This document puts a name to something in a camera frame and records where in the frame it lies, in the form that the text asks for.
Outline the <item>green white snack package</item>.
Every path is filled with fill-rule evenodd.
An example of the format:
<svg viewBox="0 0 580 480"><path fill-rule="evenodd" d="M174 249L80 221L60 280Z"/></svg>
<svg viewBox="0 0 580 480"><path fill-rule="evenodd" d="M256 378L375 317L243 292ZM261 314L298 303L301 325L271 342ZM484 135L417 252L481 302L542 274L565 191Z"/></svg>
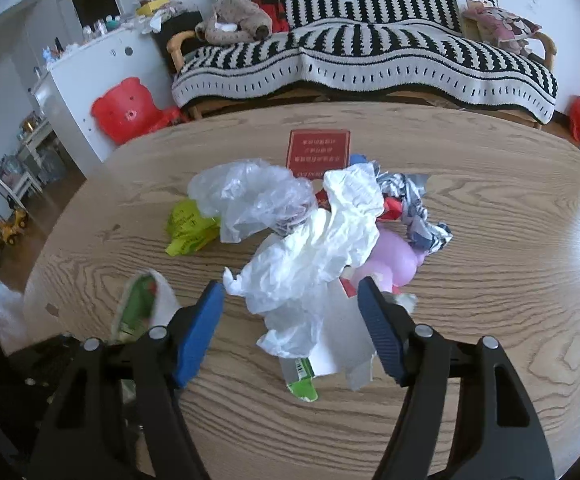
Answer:
<svg viewBox="0 0 580 480"><path fill-rule="evenodd" d="M121 344L135 341L153 326L166 326L179 308L166 278L156 270L142 270L126 283L110 339Z"/></svg>

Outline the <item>pink plastic toy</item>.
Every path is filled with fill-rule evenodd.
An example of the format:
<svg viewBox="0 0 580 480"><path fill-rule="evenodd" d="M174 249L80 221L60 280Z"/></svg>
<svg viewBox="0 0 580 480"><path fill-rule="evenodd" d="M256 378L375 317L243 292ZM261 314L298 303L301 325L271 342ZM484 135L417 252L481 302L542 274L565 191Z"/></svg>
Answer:
<svg viewBox="0 0 580 480"><path fill-rule="evenodd" d="M379 238L365 263L348 270L341 283L348 297L357 295L358 284L372 278L381 292L398 294L408 285L424 261L424 253L413 249L399 234L379 229Z"/></svg>

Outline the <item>white plastic bag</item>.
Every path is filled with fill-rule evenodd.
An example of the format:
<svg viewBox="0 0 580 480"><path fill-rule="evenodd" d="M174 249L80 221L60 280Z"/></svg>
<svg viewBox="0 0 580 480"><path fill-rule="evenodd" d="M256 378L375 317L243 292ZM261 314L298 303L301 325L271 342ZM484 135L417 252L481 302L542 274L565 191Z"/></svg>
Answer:
<svg viewBox="0 0 580 480"><path fill-rule="evenodd" d="M306 358L319 341L328 285L367 261L377 244L384 198L375 166L360 162L323 175L329 209L317 208L285 237L270 235L241 272L225 270L231 296L264 318L259 348L281 359Z"/></svg>

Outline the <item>clear plastic bag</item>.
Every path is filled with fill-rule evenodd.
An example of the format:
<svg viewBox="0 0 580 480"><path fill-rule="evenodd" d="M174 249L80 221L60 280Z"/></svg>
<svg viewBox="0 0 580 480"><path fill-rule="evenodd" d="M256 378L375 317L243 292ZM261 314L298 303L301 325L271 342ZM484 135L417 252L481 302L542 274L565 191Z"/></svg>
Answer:
<svg viewBox="0 0 580 480"><path fill-rule="evenodd" d="M220 240L231 244L265 230L286 236L317 209L311 182L262 159L205 169L187 193L203 217L219 221Z"/></svg>

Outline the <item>white paper sheet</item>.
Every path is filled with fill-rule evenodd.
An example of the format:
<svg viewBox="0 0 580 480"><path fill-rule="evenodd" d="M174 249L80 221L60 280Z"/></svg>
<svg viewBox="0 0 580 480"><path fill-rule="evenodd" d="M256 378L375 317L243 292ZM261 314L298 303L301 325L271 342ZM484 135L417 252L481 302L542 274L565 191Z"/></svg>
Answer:
<svg viewBox="0 0 580 480"><path fill-rule="evenodd" d="M290 392L301 401L314 402L313 379L344 374L348 388L358 391L372 382L372 344L357 304L356 291L347 280L328 286L329 296L319 341L307 358L280 359Z"/></svg>

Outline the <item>green crumpled wrapper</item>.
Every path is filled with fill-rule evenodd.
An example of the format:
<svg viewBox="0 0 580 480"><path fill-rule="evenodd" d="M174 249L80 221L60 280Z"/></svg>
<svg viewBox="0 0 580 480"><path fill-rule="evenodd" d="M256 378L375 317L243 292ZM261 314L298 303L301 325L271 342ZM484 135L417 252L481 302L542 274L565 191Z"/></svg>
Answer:
<svg viewBox="0 0 580 480"><path fill-rule="evenodd" d="M166 223L169 244L165 252L171 256L186 256L216 240L220 224L215 218L202 216L197 203L185 198L171 210Z"/></svg>

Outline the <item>yellow toy truck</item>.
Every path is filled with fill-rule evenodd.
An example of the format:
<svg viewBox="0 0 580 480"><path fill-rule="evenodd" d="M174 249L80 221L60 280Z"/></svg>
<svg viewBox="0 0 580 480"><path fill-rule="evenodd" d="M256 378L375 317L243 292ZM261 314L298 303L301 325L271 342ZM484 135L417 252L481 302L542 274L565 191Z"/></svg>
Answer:
<svg viewBox="0 0 580 480"><path fill-rule="evenodd" d="M11 220L0 220L0 245L14 245L28 224L28 213L21 208L14 211Z"/></svg>

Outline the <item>crumpled blue white wrapper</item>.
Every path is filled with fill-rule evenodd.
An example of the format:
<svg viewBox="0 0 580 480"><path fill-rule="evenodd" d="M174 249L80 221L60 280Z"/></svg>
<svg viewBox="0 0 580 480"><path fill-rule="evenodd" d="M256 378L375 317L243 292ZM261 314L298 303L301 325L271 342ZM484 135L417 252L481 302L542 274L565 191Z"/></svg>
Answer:
<svg viewBox="0 0 580 480"><path fill-rule="evenodd" d="M431 255L452 240L446 223L433 223L429 219L423 203L429 180L426 174L401 174L376 166L375 179L384 197L384 212L379 219L400 221L406 227L407 240L414 250Z"/></svg>

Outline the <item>red bear plastic stool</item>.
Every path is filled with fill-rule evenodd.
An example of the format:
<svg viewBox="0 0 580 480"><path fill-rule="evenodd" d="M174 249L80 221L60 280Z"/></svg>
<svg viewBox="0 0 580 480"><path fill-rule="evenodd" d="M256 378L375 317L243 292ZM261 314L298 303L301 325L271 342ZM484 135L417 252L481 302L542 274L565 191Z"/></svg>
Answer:
<svg viewBox="0 0 580 480"><path fill-rule="evenodd" d="M177 106L157 107L150 90L137 77L122 80L96 99L90 115L116 145L189 120Z"/></svg>

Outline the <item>red cigarette box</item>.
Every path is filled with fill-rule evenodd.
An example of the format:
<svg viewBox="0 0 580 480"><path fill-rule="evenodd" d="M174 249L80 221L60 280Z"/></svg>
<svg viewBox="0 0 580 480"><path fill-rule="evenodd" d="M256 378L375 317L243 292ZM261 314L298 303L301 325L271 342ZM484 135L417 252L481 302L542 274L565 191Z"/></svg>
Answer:
<svg viewBox="0 0 580 480"><path fill-rule="evenodd" d="M289 135L285 166L298 178L321 180L327 171L346 168L350 154L348 130L294 129Z"/></svg>

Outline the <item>white cabinet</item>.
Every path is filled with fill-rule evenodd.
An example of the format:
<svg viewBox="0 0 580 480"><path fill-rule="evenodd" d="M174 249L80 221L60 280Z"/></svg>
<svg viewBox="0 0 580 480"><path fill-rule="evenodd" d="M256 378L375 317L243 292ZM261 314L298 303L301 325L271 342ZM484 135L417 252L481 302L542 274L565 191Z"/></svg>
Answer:
<svg viewBox="0 0 580 480"><path fill-rule="evenodd" d="M171 75L159 47L136 28L119 28L49 65L32 93L59 141L85 177L116 145L97 126L92 104L128 77L146 86L156 106L174 104Z"/></svg>

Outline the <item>pink floral cushion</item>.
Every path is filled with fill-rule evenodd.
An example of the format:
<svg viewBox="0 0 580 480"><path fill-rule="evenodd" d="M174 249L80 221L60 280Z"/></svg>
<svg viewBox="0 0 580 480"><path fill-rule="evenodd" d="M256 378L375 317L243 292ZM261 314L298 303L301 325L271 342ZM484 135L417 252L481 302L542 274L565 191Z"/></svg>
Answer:
<svg viewBox="0 0 580 480"><path fill-rule="evenodd" d="M480 0L468 0L463 16L475 23L483 41L502 50L528 55L527 40L540 32L541 26L499 6L486 6Z"/></svg>

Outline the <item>brown plush toy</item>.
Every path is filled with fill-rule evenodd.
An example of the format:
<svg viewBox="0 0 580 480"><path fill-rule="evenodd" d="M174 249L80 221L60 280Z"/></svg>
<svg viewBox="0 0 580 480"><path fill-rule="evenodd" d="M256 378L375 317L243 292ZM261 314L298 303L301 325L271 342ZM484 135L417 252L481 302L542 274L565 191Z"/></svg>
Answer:
<svg viewBox="0 0 580 480"><path fill-rule="evenodd" d="M265 40L273 33L273 20L251 0L218 0L194 31L199 40L225 47Z"/></svg>

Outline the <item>black white striped sofa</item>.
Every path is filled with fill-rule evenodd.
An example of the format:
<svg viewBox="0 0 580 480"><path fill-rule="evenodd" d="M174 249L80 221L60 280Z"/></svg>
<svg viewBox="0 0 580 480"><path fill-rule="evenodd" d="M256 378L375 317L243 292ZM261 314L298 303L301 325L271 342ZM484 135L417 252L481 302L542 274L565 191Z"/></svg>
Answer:
<svg viewBox="0 0 580 480"><path fill-rule="evenodd" d="M463 16L468 0L280 1L288 32L184 56L175 103L256 99L309 82L354 93L423 86L471 106L521 108L540 124L553 116L554 44L543 58L488 44Z"/></svg>

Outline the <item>red cushion on sofa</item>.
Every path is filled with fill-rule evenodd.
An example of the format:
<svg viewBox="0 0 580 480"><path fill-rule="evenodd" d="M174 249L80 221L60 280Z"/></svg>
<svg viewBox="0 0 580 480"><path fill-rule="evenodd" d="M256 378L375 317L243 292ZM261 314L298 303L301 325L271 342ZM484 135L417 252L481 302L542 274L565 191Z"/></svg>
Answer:
<svg viewBox="0 0 580 480"><path fill-rule="evenodd" d="M285 14L284 5L280 0L253 0L253 2L271 19L271 24L273 24L271 31L274 34L290 30L287 14Z"/></svg>

